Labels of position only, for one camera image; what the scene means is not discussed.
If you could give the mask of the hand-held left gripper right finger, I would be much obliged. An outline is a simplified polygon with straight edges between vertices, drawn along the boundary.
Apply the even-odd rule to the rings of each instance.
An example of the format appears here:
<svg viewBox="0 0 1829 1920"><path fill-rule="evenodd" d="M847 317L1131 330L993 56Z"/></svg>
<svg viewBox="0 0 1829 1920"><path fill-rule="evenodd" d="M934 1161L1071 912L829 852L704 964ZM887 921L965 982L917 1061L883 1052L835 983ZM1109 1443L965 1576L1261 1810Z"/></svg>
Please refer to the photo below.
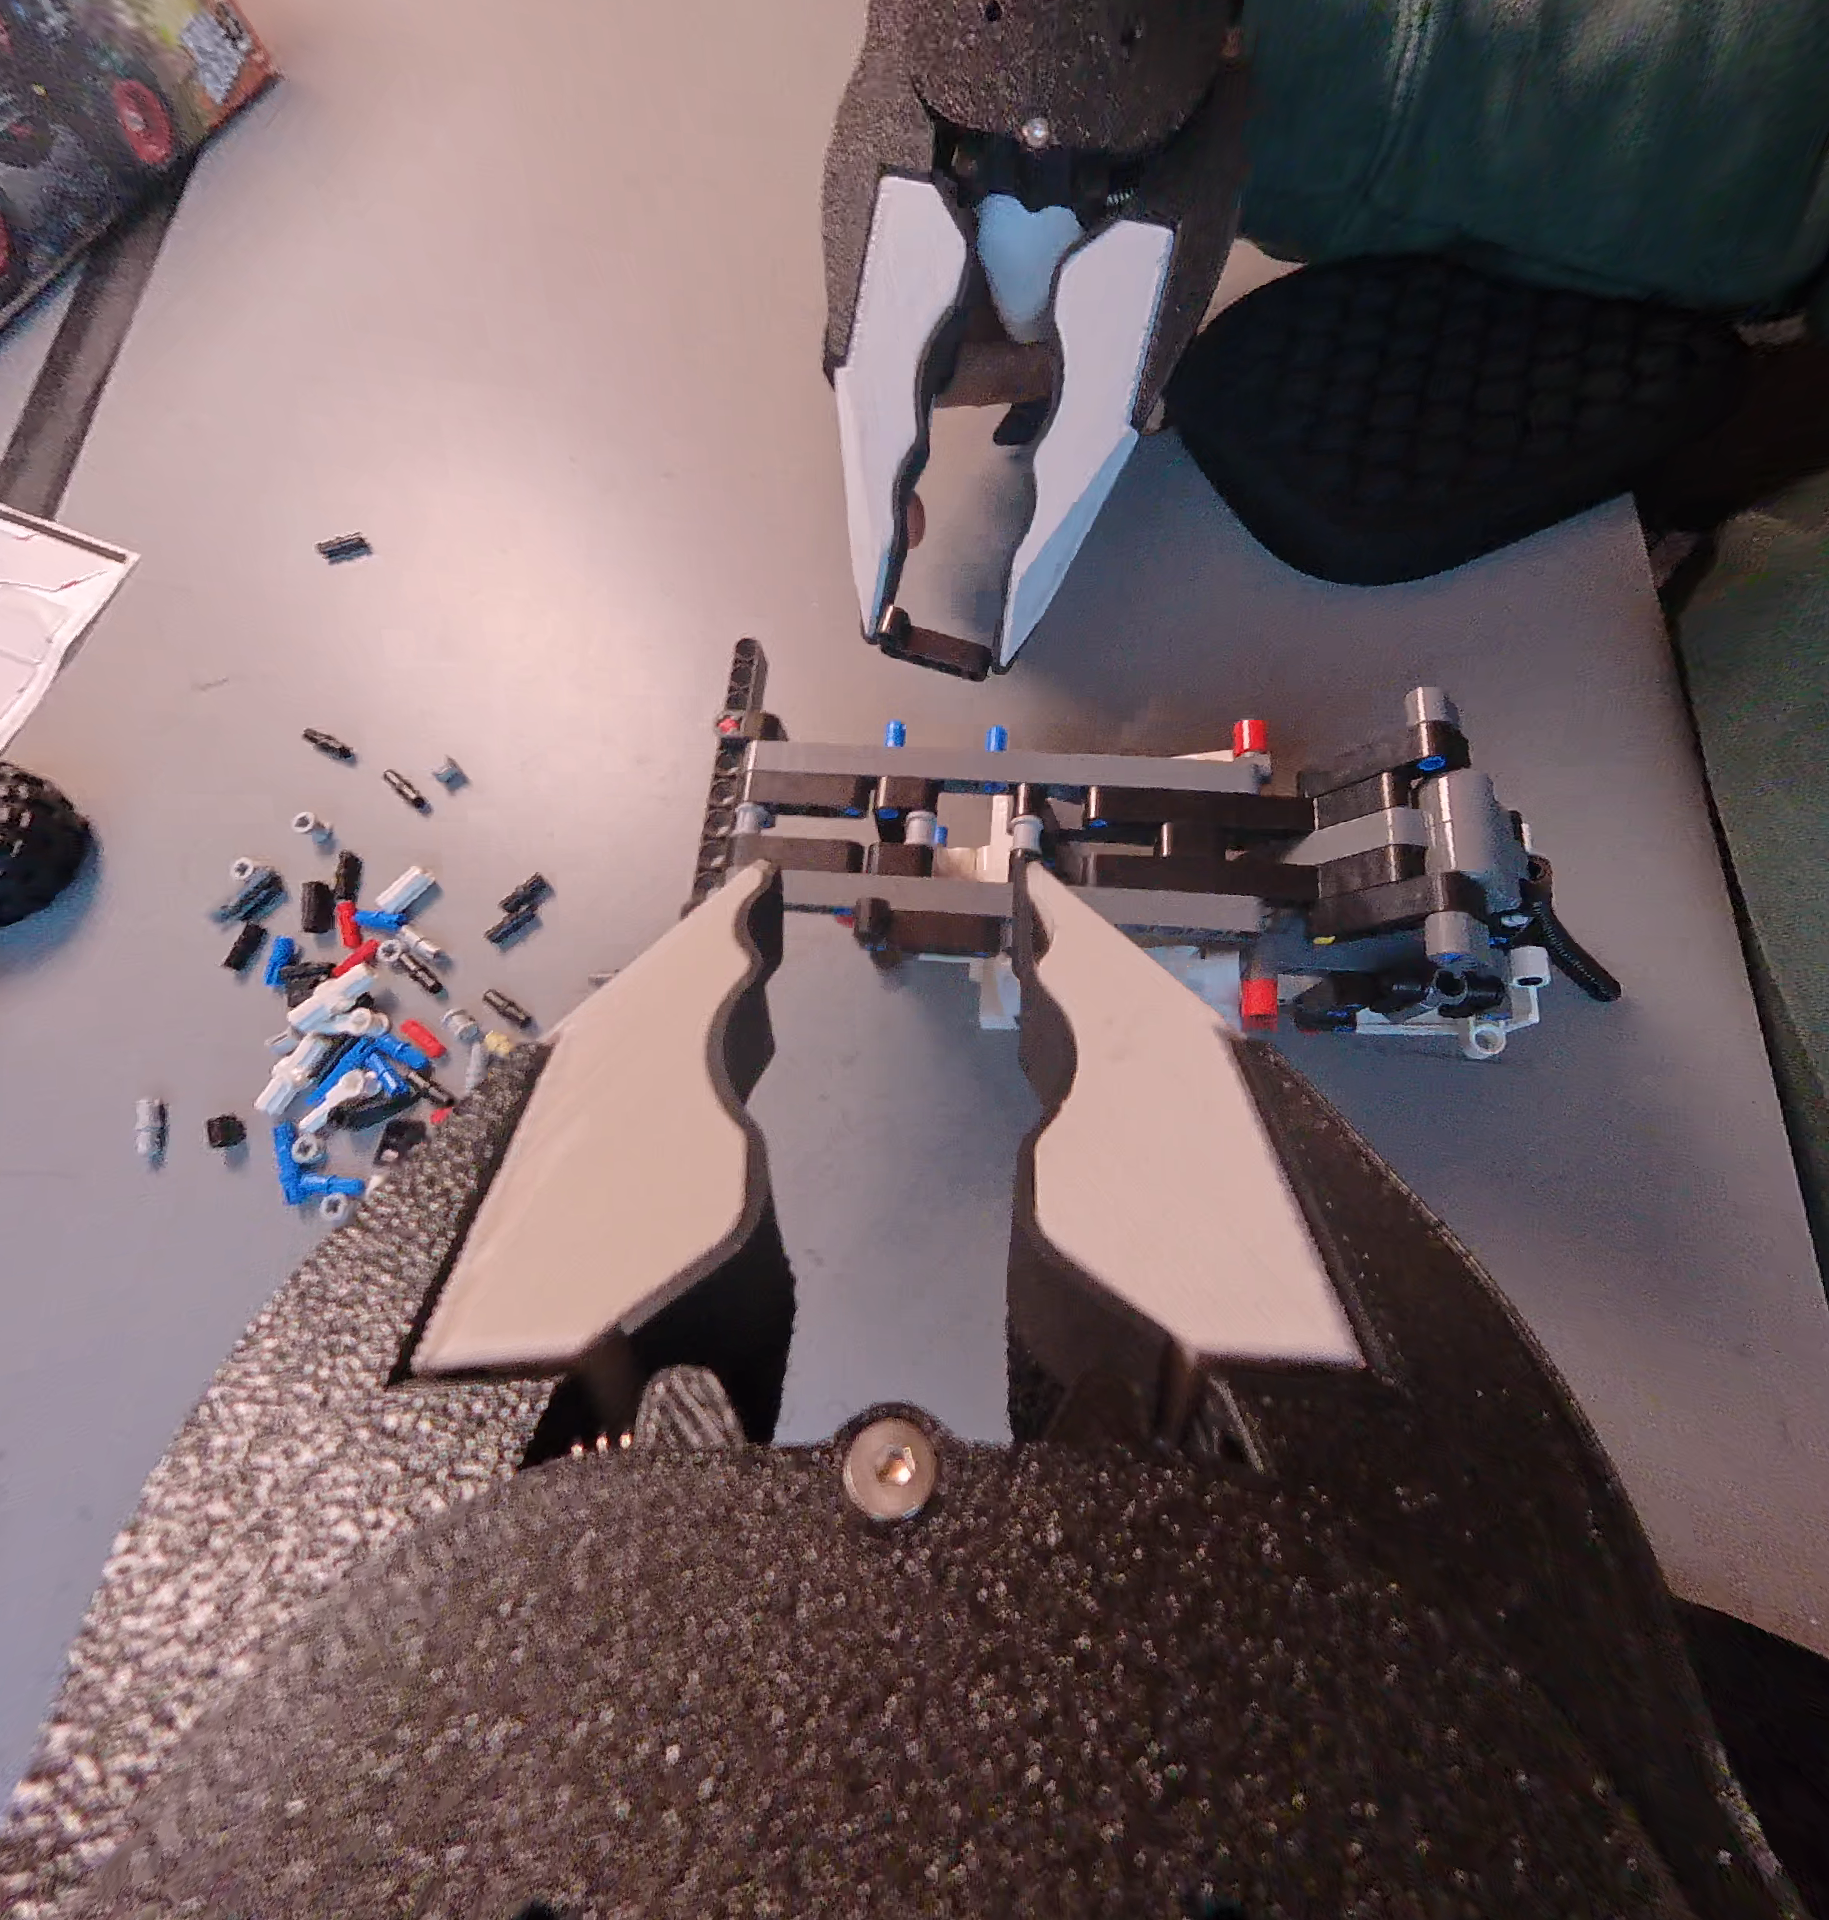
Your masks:
<svg viewBox="0 0 1829 1920"><path fill-rule="evenodd" d="M1256 1088L1256 1052L1050 866L1013 874L1020 1058L1039 1116L1013 1190L1018 1443L1177 1443L1210 1383L1365 1379Z"/></svg>

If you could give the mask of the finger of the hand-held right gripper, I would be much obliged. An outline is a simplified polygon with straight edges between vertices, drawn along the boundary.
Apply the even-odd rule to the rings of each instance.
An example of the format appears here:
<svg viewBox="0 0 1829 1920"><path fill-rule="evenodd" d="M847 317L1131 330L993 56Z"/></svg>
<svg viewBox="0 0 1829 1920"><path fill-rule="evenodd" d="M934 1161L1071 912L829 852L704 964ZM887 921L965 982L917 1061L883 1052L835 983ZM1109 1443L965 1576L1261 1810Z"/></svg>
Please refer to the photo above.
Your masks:
<svg viewBox="0 0 1829 1920"><path fill-rule="evenodd" d="M1056 265L1046 309L1054 384L1030 453L1030 517L1004 587L998 674L1029 645L1142 439L1142 378L1172 254L1172 230L1115 219Z"/></svg>
<svg viewBox="0 0 1829 1920"><path fill-rule="evenodd" d="M831 198L831 392L861 636L901 648L901 574L925 533L932 416L973 296L971 227L934 176Z"/></svg>

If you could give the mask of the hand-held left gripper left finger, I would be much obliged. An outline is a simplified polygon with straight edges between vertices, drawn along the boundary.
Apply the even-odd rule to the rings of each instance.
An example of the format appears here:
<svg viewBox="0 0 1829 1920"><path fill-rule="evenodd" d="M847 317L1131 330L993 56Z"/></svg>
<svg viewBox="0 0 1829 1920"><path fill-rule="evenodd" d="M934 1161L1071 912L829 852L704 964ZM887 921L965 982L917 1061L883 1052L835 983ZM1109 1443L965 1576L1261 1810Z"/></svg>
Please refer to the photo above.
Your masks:
<svg viewBox="0 0 1829 1920"><path fill-rule="evenodd" d="M738 869L561 1022L427 1304L417 1380L577 1380L614 1433L696 1365L773 1440L786 1255L748 1101L781 947L778 870Z"/></svg>

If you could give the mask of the black angled beam piece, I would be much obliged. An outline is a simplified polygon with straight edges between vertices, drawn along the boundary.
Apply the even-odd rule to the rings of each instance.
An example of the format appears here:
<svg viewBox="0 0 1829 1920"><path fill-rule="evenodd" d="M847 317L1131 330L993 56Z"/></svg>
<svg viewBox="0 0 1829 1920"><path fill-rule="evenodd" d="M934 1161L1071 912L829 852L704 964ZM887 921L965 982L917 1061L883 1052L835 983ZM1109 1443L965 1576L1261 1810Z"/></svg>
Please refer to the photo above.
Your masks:
<svg viewBox="0 0 1829 1920"><path fill-rule="evenodd" d="M880 610L870 642L885 657L975 683L993 669L993 650L988 642L920 626L900 604Z"/></svg>

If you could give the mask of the white brick-built truck model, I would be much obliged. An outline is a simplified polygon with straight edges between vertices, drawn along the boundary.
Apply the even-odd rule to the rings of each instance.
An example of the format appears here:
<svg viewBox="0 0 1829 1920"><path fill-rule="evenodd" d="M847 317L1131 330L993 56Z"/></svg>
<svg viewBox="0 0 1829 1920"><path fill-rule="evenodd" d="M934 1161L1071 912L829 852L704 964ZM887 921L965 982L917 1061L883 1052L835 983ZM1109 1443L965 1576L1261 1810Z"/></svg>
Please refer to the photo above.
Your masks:
<svg viewBox="0 0 1829 1920"><path fill-rule="evenodd" d="M790 742L767 660L734 642L685 912L764 862L781 902L847 924L883 968L965 968L1020 1022L1013 870L1036 862L1237 1030L1452 1043L1498 1058L1568 979L1614 975L1555 909L1524 819L1473 766L1451 694L1407 690L1378 737L1275 789L1260 719L1184 757Z"/></svg>

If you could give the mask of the person's right forearm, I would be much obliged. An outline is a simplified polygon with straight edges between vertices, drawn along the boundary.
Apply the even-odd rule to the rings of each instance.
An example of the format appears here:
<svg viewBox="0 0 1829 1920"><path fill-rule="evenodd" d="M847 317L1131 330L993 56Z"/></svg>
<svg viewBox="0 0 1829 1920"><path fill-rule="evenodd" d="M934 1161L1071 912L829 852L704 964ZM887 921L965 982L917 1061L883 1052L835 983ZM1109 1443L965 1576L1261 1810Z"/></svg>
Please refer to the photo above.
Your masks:
<svg viewBox="0 0 1829 1920"><path fill-rule="evenodd" d="M1243 232L1829 341L1829 3L1251 3Z"/></svg>

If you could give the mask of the grey desk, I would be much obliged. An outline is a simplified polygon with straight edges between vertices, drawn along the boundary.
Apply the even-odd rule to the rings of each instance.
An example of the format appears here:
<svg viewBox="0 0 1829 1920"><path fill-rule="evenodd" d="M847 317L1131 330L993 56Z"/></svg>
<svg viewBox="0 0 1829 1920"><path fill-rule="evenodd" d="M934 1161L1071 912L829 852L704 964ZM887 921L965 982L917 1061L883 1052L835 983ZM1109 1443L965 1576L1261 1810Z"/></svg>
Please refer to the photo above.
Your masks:
<svg viewBox="0 0 1829 1920"><path fill-rule="evenodd" d="M1612 501L1425 586L1276 563L1142 446L986 687L861 642L821 176L858 5L249 5L283 84L198 166L61 518L137 551L19 750L99 855L0 935L0 1816L113 1538L318 1246L263 1129L276 999L230 863L325 814L428 863L480 1005L542 1022L688 899L759 636L797 739L1276 767L1452 693L1624 982L1496 1065L1282 1043L1505 1285L1674 1587L1829 1659L1829 1309L1648 540Z"/></svg>

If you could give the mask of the loose small building parts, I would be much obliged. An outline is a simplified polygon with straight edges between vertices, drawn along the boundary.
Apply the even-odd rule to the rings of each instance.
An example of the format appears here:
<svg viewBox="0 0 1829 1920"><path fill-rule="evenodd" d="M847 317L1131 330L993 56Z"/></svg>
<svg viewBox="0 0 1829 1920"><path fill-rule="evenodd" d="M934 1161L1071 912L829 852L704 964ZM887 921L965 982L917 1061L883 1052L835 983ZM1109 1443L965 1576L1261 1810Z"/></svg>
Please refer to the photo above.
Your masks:
<svg viewBox="0 0 1829 1920"><path fill-rule="evenodd" d="M341 545L296 587L198 627L142 739L144 825L106 830L106 902L139 940L137 1190L260 1181L337 1223L390 1166L373 1137L440 1131L545 1027L531 972L574 882L488 618Z"/></svg>

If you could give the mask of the black knobby toy tyre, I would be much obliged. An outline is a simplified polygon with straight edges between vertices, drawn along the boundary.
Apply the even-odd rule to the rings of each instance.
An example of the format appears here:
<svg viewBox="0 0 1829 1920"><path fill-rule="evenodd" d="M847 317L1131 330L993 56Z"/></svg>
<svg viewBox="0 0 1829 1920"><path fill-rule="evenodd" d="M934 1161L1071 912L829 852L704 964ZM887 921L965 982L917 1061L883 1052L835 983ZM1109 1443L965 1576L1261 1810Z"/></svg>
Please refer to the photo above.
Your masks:
<svg viewBox="0 0 1829 1920"><path fill-rule="evenodd" d="M0 760L0 927L61 901L91 847L91 825L61 787Z"/></svg>

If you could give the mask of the green sweatshirt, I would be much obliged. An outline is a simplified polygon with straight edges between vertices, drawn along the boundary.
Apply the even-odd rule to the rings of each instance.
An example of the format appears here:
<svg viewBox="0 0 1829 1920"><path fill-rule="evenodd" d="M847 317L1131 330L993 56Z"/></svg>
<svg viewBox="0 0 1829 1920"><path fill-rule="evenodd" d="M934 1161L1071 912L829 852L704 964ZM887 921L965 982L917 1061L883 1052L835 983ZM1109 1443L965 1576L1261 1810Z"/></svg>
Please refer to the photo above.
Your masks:
<svg viewBox="0 0 1829 1920"><path fill-rule="evenodd" d="M1829 479L1725 528L1678 650L1829 1293Z"/></svg>

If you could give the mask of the white sticker sheet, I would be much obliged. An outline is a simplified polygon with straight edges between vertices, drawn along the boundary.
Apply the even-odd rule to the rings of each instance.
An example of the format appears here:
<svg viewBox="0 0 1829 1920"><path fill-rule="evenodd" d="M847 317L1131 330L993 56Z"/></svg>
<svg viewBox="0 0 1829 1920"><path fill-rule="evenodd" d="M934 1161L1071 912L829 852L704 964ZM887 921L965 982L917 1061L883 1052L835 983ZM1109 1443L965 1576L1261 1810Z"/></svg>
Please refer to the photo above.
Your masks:
<svg viewBox="0 0 1829 1920"><path fill-rule="evenodd" d="M0 501L0 758L137 556Z"/></svg>

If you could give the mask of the toy truck set box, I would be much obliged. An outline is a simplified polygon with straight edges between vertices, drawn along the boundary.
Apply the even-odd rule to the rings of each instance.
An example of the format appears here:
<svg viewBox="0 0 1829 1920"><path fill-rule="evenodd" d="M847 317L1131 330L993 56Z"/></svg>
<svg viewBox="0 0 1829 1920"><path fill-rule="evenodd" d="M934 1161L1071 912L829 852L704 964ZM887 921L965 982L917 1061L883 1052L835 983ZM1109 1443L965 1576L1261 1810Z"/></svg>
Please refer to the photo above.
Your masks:
<svg viewBox="0 0 1829 1920"><path fill-rule="evenodd" d="M276 78L240 5L0 3L0 333Z"/></svg>

